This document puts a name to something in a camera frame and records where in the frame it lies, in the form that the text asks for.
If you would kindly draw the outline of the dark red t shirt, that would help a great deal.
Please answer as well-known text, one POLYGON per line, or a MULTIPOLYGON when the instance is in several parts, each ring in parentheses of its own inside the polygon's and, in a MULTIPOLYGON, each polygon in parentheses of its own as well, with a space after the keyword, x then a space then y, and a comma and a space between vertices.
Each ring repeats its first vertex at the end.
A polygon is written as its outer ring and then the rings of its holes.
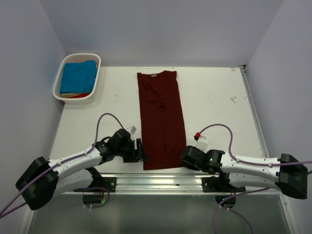
POLYGON ((186 133, 176 71, 137 74, 144 170, 180 168, 186 133))

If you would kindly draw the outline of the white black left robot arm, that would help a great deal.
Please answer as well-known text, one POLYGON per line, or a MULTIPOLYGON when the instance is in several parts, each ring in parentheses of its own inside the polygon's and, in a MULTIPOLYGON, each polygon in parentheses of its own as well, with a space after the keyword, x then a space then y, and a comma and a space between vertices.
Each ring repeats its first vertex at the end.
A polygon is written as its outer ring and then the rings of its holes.
POLYGON ((35 159, 16 182, 16 188, 31 210, 42 208, 53 196, 66 192, 98 192, 103 195, 109 190, 96 167, 116 156, 121 157, 124 163, 148 160, 142 140, 133 140, 130 132, 119 129, 113 136, 96 141, 77 154, 55 160, 35 159))

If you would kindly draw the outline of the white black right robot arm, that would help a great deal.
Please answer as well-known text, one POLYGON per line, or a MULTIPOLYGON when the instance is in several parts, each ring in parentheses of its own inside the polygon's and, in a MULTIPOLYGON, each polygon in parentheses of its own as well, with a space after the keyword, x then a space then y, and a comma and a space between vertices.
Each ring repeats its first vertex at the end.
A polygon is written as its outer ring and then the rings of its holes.
POLYGON ((246 187, 269 188, 295 199, 307 199, 308 169, 289 154, 256 158, 248 164, 243 156, 222 150, 203 152, 187 146, 181 154, 184 167, 208 173, 202 178, 204 192, 244 192, 246 187))

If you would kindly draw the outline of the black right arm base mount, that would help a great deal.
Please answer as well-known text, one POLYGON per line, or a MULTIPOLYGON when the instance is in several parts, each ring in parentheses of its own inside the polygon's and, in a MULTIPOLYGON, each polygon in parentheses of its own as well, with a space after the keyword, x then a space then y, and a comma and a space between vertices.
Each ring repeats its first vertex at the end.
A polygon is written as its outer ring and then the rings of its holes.
POLYGON ((230 184, 228 178, 221 177, 203 177, 201 179, 202 190, 204 193, 242 193, 246 191, 245 187, 236 188, 230 184))

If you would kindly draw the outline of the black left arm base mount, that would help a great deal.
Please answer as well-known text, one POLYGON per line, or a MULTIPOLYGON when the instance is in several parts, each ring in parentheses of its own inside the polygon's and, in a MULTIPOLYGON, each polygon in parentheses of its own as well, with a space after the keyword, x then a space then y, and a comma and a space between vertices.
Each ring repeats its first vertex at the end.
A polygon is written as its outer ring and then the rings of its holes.
POLYGON ((91 185, 87 188, 77 189, 77 192, 104 192, 106 189, 110 193, 116 191, 117 178, 116 177, 99 177, 92 181, 91 185))

